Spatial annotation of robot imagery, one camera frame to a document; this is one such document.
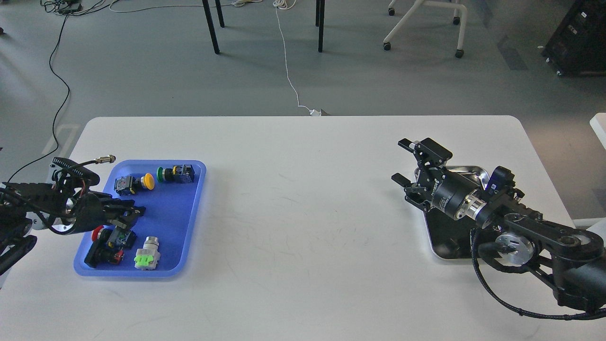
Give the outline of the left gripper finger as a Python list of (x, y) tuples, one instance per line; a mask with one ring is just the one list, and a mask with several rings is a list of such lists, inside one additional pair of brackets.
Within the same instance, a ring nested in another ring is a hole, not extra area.
[(117, 218), (117, 216), (143, 216), (146, 207), (136, 206), (133, 199), (110, 199), (109, 201), (109, 216)]
[(109, 219), (107, 221), (107, 225), (119, 227), (125, 231), (130, 231), (138, 221), (138, 218), (138, 215), (117, 216), (117, 218)]

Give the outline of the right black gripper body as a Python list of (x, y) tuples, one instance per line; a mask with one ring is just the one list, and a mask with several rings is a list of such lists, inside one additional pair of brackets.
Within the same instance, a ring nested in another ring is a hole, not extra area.
[(453, 220), (472, 216), (472, 203), (479, 201), (479, 168), (443, 168), (437, 175), (416, 171), (418, 184), (428, 188), (428, 202)]

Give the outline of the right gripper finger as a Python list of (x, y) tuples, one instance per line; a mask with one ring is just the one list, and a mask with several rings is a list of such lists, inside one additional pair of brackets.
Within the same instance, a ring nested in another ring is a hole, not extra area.
[(412, 183), (400, 173), (391, 176), (392, 181), (398, 183), (405, 193), (405, 200), (421, 211), (427, 212), (431, 209), (433, 198), (432, 189), (434, 179), (428, 175), (420, 175), (417, 183)]
[(411, 142), (403, 138), (398, 145), (412, 153), (417, 162), (415, 178), (428, 175), (430, 178), (446, 178), (452, 173), (446, 168), (446, 162), (453, 154), (431, 138), (425, 138), (420, 142)]

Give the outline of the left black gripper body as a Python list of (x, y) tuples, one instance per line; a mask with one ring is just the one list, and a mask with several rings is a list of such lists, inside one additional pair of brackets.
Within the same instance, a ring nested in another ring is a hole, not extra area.
[(98, 226), (108, 226), (119, 216), (124, 215), (121, 199), (104, 193), (88, 193), (79, 199), (74, 207), (74, 221), (66, 233), (84, 233)]

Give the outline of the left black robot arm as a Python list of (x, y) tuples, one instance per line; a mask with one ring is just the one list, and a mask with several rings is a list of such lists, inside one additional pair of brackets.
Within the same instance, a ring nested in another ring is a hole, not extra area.
[(145, 207), (132, 199), (114, 198), (110, 194), (90, 190), (99, 183), (99, 176), (89, 164), (112, 163), (113, 155), (77, 163), (68, 158), (54, 157), (59, 169), (52, 183), (3, 183), (1, 188), (1, 273), (6, 273), (35, 246), (37, 238), (30, 235), (32, 220), (37, 215), (44, 227), (58, 235), (94, 231), (99, 226), (115, 226), (130, 231)]

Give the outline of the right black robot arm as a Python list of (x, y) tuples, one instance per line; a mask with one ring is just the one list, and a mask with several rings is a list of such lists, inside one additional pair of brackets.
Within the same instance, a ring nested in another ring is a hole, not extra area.
[[(392, 180), (403, 189), (405, 201), (423, 211), (437, 212), (455, 223), (468, 220), (472, 266), (487, 293), (521, 316), (552, 320), (595, 320), (605, 317), (605, 247), (602, 237), (564, 226), (521, 203), (513, 173), (494, 169), (486, 184), (449, 168), (452, 153), (431, 138), (402, 139), (400, 147), (416, 158), (415, 182), (400, 173)], [(578, 314), (539, 314), (517, 308), (499, 298), (479, 268), (479, 260), (503, 273), (530, 273), (546, 284), (559, 306)]]

